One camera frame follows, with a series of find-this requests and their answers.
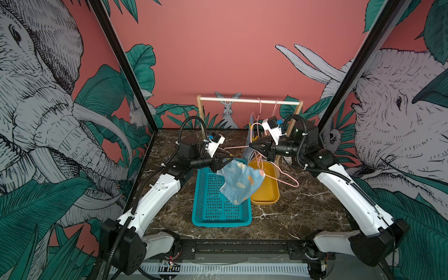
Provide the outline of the blue dotted towel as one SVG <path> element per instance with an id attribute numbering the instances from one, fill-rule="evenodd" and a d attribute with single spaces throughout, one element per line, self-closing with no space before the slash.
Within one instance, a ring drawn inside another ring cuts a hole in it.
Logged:
<path id="1" fill-rule="evenodd" d="M 243 162 L 232 160 L 217 175 L 225 180 L 220 192 L 233 204 L 240 205 L 260 188 L 265 172 L 254 169 Z"/>

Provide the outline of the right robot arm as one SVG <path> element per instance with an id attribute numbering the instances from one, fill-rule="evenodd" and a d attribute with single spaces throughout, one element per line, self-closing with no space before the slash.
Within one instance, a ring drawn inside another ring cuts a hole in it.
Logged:
<path id="1" fill-rule="evenodd" d="M 319 252 L 355 256 L 370 267 L 394 253 L 410 231 L 409 224 L 393 218 L 350 177 L 336 156 L 320 144 L 313 122 L 293 114 L 284 120 L 270 117 L 261 126 L 266 136 L 249 146 L 270 162 L 278 156 L 290 157 L 293 168 L 309 172 L 324 184 L 358 225 L 352 232 L 316 233 L 311 242 Z"/>

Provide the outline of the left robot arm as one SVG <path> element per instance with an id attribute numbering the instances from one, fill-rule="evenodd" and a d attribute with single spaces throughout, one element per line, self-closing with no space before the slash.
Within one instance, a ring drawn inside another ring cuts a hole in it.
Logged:
<path id="1" fill-rule="evenodd" d="M 198 120 L 204 132 L 202 140 L 182 139 L 188 121 Z M 110 279 L 110 270 L 116 268 L 113 279 L 121 273 L 131 275 L 140 269 L 144 260 L 171 251 L 175 237 L 168 232 L 145 235 L 148 226 L 163 206 L 191 178 L 194 170 L 210 168 L 216 172 L 231 163 L 233 156 L 220 146 L 225 142 L 222 134 L 209 133 L 200 117 L 189 117 L 178 131 L 177 146 L 167 162 L 144 180 L 158 179 L 144 194 L 136 191 L 131 208 L 116 220 L 108 219 L 101 225 L 99 257 L 105 262 L 102 279 Z"/>

